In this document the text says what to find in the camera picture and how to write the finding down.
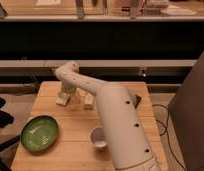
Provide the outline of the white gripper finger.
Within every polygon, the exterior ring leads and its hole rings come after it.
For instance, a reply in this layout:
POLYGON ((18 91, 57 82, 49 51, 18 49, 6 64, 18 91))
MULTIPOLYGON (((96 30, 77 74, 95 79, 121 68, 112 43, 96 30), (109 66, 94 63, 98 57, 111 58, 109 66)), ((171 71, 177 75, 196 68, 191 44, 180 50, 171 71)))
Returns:
POLYGON ((81 98, 79 95, 79 91, 76 91, 72 96, 71 96, 71 100, 73 103, 79 104, 81 102, 81 98))

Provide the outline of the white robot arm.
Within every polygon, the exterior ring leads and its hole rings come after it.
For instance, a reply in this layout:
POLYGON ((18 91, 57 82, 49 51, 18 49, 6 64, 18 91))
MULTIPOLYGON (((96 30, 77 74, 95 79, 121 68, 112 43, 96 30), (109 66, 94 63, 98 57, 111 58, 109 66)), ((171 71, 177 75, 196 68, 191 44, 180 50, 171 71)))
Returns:
POLYGON ((77 72, 75 61, 55 70, 64 88, 78 87, 96 97, 96 109, 116 171, 161 171, 136 112, 136 96, 123 84, 77 72))

